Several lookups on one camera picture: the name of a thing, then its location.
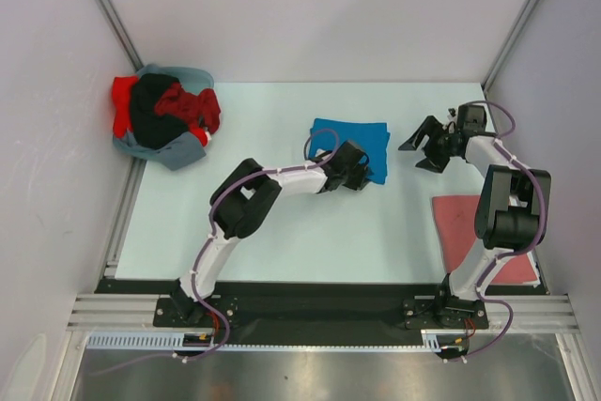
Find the blue t-shirt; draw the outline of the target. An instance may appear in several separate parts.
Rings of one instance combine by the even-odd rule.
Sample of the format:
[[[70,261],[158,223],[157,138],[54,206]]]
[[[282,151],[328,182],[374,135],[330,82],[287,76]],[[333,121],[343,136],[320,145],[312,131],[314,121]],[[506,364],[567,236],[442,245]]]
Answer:
[[[340,143],[353,141],[369,158],[369,180],[377,185],[385,184],[388,176],[387,147],[391,137],[385,122],[357,123],[316,118],[310,136],[310,144],[304,151],[308,157],[315,157],[318,151],[332,150],[336,137]]]

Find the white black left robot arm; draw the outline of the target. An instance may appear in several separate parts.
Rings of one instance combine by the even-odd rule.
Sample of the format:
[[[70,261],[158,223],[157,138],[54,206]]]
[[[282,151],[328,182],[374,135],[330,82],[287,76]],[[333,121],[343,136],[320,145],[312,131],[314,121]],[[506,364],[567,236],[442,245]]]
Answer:
[[[296,166],[267,168],[249,158],[235,168],[210,198],[210,231],[192,268],[169,295],[176,322],[201,323],[214,309],[206,299],[235,247],[263,224],[276,201],[298,194],[320,194],[340,187],[362,190],[371,175],[370,159],[356,143],[345,141]]]

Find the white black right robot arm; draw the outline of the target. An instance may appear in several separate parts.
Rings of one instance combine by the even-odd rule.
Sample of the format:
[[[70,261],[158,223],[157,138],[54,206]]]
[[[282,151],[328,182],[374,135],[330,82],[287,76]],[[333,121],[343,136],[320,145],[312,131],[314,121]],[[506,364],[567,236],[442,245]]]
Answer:
[[[459,266],[439,284],[430,302],[409,300],[404,309],[409,329],[460,329],[485,322],[485,293],[512,259],[532,251],[544,238],[551,176],[531,169],[511,153],[502,134],[487,128],[487,102],[471,101],[450,110],[447,123],[427,116],[399,148],[420,149],[418,167],[440,174],[460,157],[483,176],[475,211],[476,241]]]

